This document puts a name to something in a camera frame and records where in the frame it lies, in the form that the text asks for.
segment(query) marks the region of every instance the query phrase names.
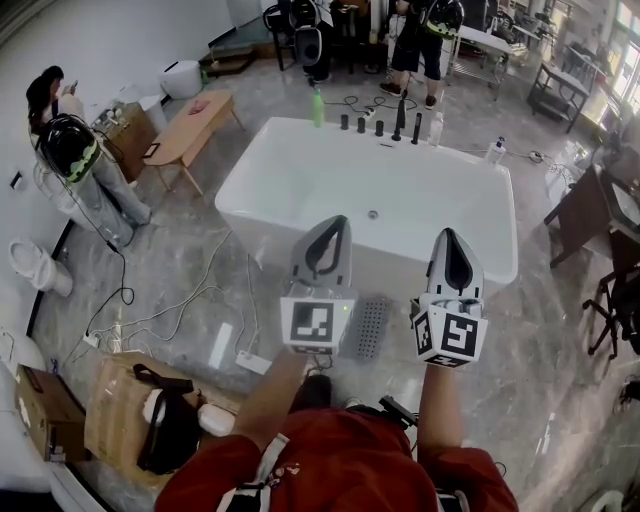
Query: shoe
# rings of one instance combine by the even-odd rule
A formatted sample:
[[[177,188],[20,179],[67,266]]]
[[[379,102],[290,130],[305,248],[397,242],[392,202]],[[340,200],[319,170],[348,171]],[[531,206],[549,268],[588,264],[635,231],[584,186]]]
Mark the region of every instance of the shoe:
[[[347,398],[343,402],[342,408],[349,409],[350,407],[357,407],[358,405],[362,405],[362,400],[360,400],[359,398],[351,397],[351,398]]]
[[[427,110],[431,110],[436,106],[436,103],[438,103],[438,100],[435,96],[427,96],[427,99],[424,102],[424,108],[426,108]]]
[[[390,83],[390,84],[380,84],[380,90],[385,94],[389,94],[394,98],[399,98],[402,95],[402,89],[399,85]]]
[[[324,78],[314,78],[313,79],[313,83],[314,84],[323,84],[324,82],[328,82],[329,80],[331,80],[331,73],[329,73]]]

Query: shorts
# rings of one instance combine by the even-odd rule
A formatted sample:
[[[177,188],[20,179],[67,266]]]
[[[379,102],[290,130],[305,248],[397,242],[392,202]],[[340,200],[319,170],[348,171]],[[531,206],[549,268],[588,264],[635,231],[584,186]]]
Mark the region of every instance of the shorts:
[[[393,51],[391,67],[396,71],[418,71],[420,54],[424,58],[424,76],[440,80],[442,38],[422,28],[405,26]]]

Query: faucet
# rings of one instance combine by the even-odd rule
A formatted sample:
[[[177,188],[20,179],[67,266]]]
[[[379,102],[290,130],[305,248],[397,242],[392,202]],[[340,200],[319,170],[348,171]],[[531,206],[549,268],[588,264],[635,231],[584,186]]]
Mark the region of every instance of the faucet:
[[[407,112],[404,106],[404,99],[407,97],[407,90],[402,91],[402,97],[400,99],[400,103],[398,103],[398,116],[396,117],[396,129],[393,131],[393,135],[391,136],[392,140],[396,142],[400,141],[402,137],[400,137],[400,130],[404,130],[405,123],[407,120]]]

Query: pink object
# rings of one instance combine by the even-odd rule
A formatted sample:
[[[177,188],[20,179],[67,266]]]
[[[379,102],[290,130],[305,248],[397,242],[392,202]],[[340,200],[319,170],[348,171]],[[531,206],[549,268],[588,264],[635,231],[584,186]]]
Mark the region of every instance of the pink object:
[[[193,104],[193,107],[191,107],[191,109],[189,110],[189,115],[192,116],[194,114],[199,114],[205,108],[207,108],[207,105],[209,103],[211,103],[211,102],[208,101],[208,100],[206,100],[206,101],[196,100],[196,102]]]

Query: white wall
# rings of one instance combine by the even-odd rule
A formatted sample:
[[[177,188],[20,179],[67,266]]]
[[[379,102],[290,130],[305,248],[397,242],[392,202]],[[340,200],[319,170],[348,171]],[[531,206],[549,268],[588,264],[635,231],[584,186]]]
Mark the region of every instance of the white wall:
[[[231,19],[236,27],[262,16],[263,9],[260,0],[227,0]]]
[[[79,81],[78,97],[92,119],[123,86],[159,92],[158,71],[203,57],[207,43],[231,28],[225,0],[57,0],[0,48],[0,322],[9,317],[26,328],[35,297],[8,264],[9,240],[26,235],[51,250],[66,224],[32,180],[25,99],[31,81],[61,66],[67,83]],[[27,178],[21,192],[9,188],[16,168]]]

